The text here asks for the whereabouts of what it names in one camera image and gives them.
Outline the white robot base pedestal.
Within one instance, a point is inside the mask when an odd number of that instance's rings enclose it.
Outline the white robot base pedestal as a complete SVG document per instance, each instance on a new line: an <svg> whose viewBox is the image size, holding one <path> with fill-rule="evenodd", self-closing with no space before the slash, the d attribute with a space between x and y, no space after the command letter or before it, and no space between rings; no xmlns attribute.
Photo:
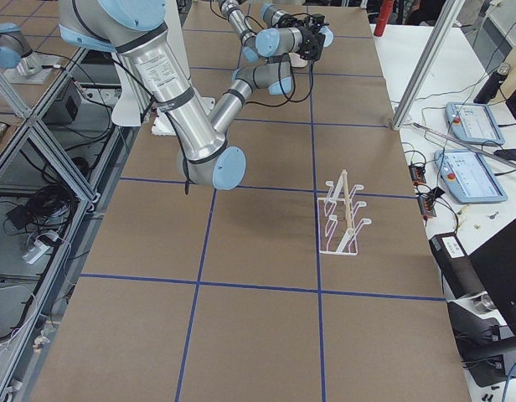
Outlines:
<svg viewBox="0 0 516 402"><path fill-rule="evenodd" d="M121 98L111 114L119 126L140 126L142 114L150 110L149 103L157 105L152 133L157 136L174 136L174 117L165 113L169 107L178 111L190 95L202 115L212 106L194 92L191 84L183 34L175 1L132 1L132 20L146 23L150 29L140 32L138 39L122 45L112 55L121 80Z"/></svg>

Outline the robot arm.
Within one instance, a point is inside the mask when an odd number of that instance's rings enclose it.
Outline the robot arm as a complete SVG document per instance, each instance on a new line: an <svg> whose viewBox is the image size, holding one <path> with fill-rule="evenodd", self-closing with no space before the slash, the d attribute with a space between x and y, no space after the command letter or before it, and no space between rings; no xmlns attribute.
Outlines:
<svg viewBox="0 0 516 402"><path fill-rule="evenodd" d="M207 112L168 40L164 1L61 1L62 39L78 47L119 54L132 68L173 124L179 141L180 168L187 183L218 190L237 187L245 175L246 159L226 137L230 123L256 89L279 95L291 87L289 53L298 49L301 35L293 28L248 32L236 1L219 2L219 10L251 48L250 59L271 58L272 66L235 72L231 87Z"/></svg>
<svg viewBox="0 0 516 402"><path fill-rule="evenodd" d="M306 61L318 61L332 44L334 35L320 13L293 14L271 3L261 7L263 28L250 23L239 1L222 0L217 5L239 38L242 53L250 62L283 54L297 54Z"/></svg>

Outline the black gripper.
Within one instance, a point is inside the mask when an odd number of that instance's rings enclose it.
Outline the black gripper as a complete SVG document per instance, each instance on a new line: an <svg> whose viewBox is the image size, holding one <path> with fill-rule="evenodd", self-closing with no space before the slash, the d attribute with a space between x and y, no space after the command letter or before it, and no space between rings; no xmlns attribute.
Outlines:
<svg viewBox="0 0 516 402"><path fill-rule="evenodd" d="M309 14L299 22L298 29L302 35L297 54L306 61L318 61L321 58L326 35L325 16L319 13Z"/></svg>

